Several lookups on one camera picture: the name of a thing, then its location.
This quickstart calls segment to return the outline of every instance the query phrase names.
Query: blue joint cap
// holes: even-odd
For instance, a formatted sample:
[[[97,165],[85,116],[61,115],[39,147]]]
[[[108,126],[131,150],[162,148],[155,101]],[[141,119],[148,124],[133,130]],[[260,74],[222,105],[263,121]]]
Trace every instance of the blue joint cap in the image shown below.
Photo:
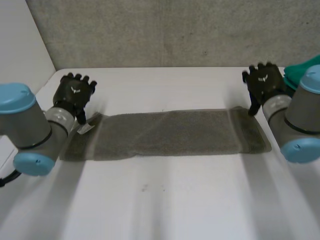
[[[31,176],[48,175],[55,164],[50,157],[32,152],[18,153],[13,159],[13,166],[18,172]]]
[[[320,65],[307,69],[301,78],[300,86],[311,93],[320,94]]]
[[[0,84],[0,114],[16,114],[31,108],[36,96],[23,83]]]
[[[305,164],[320,157],[320,139],[315,137],[299,138],[287,142],[280,148],[281,153],[291,163]]]

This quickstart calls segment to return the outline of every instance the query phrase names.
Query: white tag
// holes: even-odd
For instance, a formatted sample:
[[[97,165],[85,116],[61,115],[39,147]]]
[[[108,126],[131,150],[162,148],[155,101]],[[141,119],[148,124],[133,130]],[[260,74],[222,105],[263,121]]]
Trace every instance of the white tag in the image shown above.
[[[83,125],[82,127],[79,128],[78,131],[76,131],[78,134],[85,134],[86,132],[90,131],[91,129],[93,129],[95,126],[91,126],[88,123],[86,123],[85,125]]]

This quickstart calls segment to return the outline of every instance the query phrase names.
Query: towel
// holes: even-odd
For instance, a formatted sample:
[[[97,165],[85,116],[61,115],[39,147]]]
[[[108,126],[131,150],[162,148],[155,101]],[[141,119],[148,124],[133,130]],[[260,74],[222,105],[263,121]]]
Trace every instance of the towel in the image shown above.
[[[111,161],[141,156],[200,156],[269,152],[271,145],[242,107],[106,116],[72,130],[60,155],[65,161]]]

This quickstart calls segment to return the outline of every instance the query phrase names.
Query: black cable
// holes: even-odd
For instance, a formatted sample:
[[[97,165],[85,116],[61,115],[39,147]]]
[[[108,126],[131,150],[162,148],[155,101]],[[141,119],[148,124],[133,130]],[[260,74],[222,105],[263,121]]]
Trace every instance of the black cable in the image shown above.
[[[7,183],[10,183],[11,181],[15,180],[20,175],[21,175],[21,172],[14,170],[12,173],[10,173],[5,178],[0,178],[0,188],[4,187]]]

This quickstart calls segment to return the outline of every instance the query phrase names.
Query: table surface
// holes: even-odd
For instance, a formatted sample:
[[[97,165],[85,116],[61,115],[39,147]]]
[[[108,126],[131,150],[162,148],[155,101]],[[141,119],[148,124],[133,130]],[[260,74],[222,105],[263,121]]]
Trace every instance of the table surface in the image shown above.
[[[36,96],[42,109],[49,109],[61,77],[73,72],[98,82],[88,115],[247,108],[243,69],[63,69]],[[271,152],[58,160],[46,177],[22,175],[0,189],[0,238],[320,239],[320,162],[288,164],[261,110],[256,118]],[[1,157],[13,151],[5,137],[0,147]],[[11,166],[13,154],[2,173]]]

